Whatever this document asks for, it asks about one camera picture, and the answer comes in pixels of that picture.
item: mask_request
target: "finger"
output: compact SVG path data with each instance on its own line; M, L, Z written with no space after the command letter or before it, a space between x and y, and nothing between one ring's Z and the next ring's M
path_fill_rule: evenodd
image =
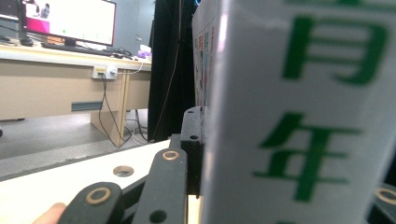
M66 205L64 203L56 203L47 212L36 219L33 224L56 224L65 208Z

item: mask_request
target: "monitor screen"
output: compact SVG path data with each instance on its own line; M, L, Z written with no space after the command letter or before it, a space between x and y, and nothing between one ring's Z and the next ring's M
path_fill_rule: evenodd
M18 21L18 0L0 0L0 20Z
M114 2L23 0L21 5L21 27L26 32L61 37L67 45L75 41L113 45Z

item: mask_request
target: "floor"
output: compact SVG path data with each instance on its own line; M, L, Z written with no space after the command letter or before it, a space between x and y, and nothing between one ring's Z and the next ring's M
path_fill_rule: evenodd
M137 112L141 126L147 127L147 109ZM135 132L124 135L131 138L122 147L114 147L91 125L90 114L3 120L0 126L4 132L0 137L0 181L147 143L136 129L134 110L127 113L126 127Z

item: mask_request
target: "wooden desk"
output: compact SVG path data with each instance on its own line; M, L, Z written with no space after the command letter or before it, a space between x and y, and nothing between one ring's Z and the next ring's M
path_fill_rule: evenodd
M0 223L32 223L54 203L69 204L85 187L113 182L122 189L147 175L154 155L169 147L169 141L137 147L87 161L54 168L0 182ZM113 169L134 169L131 176L119 177ZM200 200L189 197L189 223L198 223Z
M91 78L92 69L109 65L119 69L117 79L108 80L106 85L107 100L117 125L106 104L103 104L101 119L112 141L120 145L126 110L148 107L150 63L41 47L0 45L0 119L91 113L92 124L104 132L97 109L72 111L71 108L72 103L102 101L104 83Z

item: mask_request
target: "chinese character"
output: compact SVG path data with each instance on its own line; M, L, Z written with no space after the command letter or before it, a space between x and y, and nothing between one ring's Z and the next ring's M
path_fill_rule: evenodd
M369 36L364 39L342 37L340 34L327 33L327 36L314 36L318 28L336 27L339 32L363 31ZM372 82L387 42L387 31L376 24L363 21L347 21L339 19L314 20L310 17L298 17L290 37L289 52L286 60L283 78L298 80L304 75L306 63L322 63L331 67L341 65L353 66L357 69L354 74L333 74L336 80L355 86L366 85ZM363 50L363 55L356 59L351 56L339 55L328 56L325 52L312 53L309 47L320 46L326 48L343 48L344 50Z
M318 182L330 184L347 184L344 178L320 177L320 166L324 158L344 159L347 155L339 152L330 152L326 146L334 134L356 134L353 129L338 129L303 125L303 114L287 113L278 123L272 133L261 143L264 150L273 150L268 171L253 172L256 177L278 178L297 181L298 186L294 200L309 202ZM296 131L310 132L311 138L307 149L284 148L283 145ZM287 175L286 170L290 159L294 156L304 156L303 170L300 176Z

